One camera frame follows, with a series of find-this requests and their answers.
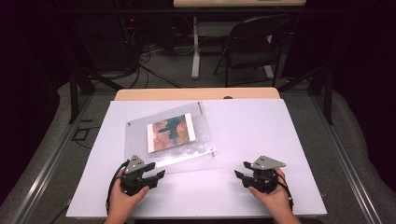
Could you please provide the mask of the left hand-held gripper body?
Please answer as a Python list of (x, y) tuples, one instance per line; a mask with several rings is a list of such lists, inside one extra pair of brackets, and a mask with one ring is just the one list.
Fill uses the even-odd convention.
[(136, 155), (125, 162), (120, 177), (120, 186), (124, 193), (133, 196), (144, 187), (142, 184), (143, 173), (147, 171), (147, 168), (148, 165)]

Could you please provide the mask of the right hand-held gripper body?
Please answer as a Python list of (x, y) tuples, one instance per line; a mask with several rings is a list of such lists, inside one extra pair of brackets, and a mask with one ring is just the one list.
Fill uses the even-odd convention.
[(285, 166), (286, 164), (282, 161), (277, 161), (266, 156), (260, 156), (250, 164), (250, 168), (253, 171), (255, 188), (264, 193), (272, 192), (276, 188), (278, 182), (276, 168)]

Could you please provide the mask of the clear acrylic photo frame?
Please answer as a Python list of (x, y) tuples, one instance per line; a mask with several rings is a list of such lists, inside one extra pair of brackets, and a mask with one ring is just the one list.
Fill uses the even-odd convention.
[(202, 102), (193, 102), (128, 121), (124, 158), (136, 155), (158, 168), (208, 155), (216, 147)]

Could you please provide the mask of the person's right hand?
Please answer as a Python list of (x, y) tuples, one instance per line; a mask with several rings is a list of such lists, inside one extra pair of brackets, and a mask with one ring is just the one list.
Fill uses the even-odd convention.
[(278, 184), (275, 190), (270, 193), (262, 193), (254, 187), (249, 187), (248, 190), (256, 199), (263, 203), (273, 218), (281, 219), (293, 216), (290, 208), (290, 196), (286, 190), (285, 175), (279, 168), (275, 168), (275, 171), (278, 175)]

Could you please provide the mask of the person's left hand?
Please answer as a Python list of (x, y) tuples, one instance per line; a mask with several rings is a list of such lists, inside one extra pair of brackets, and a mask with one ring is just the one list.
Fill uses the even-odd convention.
[(110, 217), (129, 217), (148, 192), (149, 187), (143, 187), (135, 195), (129, 196), (123, 192), (120, 180), (117, 178), (111, 190), (108, 215)]

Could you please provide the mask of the white board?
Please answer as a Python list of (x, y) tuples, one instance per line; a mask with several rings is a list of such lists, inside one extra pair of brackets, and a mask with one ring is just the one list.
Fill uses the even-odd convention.
[[(68, 217), (106, 216), (109, 183), (127, 159), (125, 124), (178, 107), (178, 101), (113, 101), (67, 211)], [(134, 210), (138, 219), (259, 218), (268, 212), (235, 176), (261, 155), (285, 162), (284, 173), (300, 217), (327, 210), (283, 100), (205, 100), (216, 152), (165, 167), (157, 188)]]

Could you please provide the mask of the wooden table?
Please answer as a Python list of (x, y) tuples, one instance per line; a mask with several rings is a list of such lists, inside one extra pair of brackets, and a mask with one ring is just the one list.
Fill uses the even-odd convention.
[(279, 99), (276, 88), (184, 88), (184, 89), (124, 89), (116, 93), (116, 101), (181, 101), (263, 98)]

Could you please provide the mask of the black metal stand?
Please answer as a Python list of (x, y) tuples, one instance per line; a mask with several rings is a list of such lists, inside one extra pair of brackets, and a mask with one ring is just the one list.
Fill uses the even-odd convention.
[(68, 58), (72, 64), (72, 71), (69, 76), (70, 87), (70, 103), (71, 103), (71, 117), (69, 123), (74, 123), (79, 115), (78, 90), (82, 90), (85, 95), (93, 95), (96, 88), (92, 84), (92, 78), (105, 84), (115, 91), (122, 89), (122, 86), (116, 84), (110, 79), (103, 77), (94, 69), (93, 62), (89, 52), (85, 46), (84, 39), (81, 37), (79, 31), (74, 25), (71, 25), (75, 36), (71, 43), (73, 46), (80, 46), (81, 49), (75, 47), (68, 47)]
[(292, 81), (277, 88), (279, 92), (287, 91), (305, 79), (311, 77), (312, 81), (307, 87), (309, 95), (319, 95), (324, 91), (323, 96), (323, 115), (330, 125), (332, 121), (332, 63), (324, 62), (322, 65), (316, 66), (308, 72), (297, 76)]

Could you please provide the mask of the black folding chair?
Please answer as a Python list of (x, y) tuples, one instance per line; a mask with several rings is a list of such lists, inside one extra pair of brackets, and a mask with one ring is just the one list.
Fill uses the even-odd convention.
[(222, 40), (222, 53), (214, 76), (224, 67), (224, 86), (230, 87), (229, 70), (270, 66), (275, 67), (272, 86), (276, 84), (285, 39), (297, 20), (284, 15), (248, 18), (235, 25)]

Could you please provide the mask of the white-legged desk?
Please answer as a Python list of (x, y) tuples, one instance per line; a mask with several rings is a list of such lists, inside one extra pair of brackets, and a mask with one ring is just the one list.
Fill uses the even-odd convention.
[[(174, 0), (176, 8), (258, 8), (258, 7), (303, 7), (306, 0)], [(226, 36), (235, 26), (234, 21), (201, 21), (198, 17), (193, 18), (193, 43), (194, 53), (192, 61), (191, 78), (199, 78), (200, 70), (200, 37)]]

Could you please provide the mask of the dark computer tower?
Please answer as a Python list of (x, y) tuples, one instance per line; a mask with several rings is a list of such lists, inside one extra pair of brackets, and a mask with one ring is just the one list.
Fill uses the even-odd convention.
[(140, 48), (135, 41), (134, 21), (126, 16), (119, 16), (120, 28), (127, 46), (132, 66), (137, 66), (140, 56)]

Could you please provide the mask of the aluminium rail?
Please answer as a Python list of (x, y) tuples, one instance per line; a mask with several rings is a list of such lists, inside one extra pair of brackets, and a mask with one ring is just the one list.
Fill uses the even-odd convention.
[(5, 224), (27, 223), (62, 159), (67, 142), (77, 129), (78, 121), (91, 100), (90, 95), (78, 97), (78, 114), (70, 123), (71, 98), (65, 94), (61, 96), (55, 117), (35, 155), (0, 208), (0, 215), (5, 216)]
[(367, 224), (383, 224), (379, 214), (377, 213), (372, 200), (370, 199), (366, 187), (363, 186), (356, 169), (354, 168), (344, 145), (341, 142), (340, 136), (335, 130), (334, 126), (329, 123), (324, 115), (324, 105), (318, 96), (311, 96), (311, 101), (314, 108), (325, 126), (327, 133), (332, 139), (335, 146), (335, 155), (338, 162), (346, 176), (348, 185), (350, 186), (358, 205), (366, 219)]

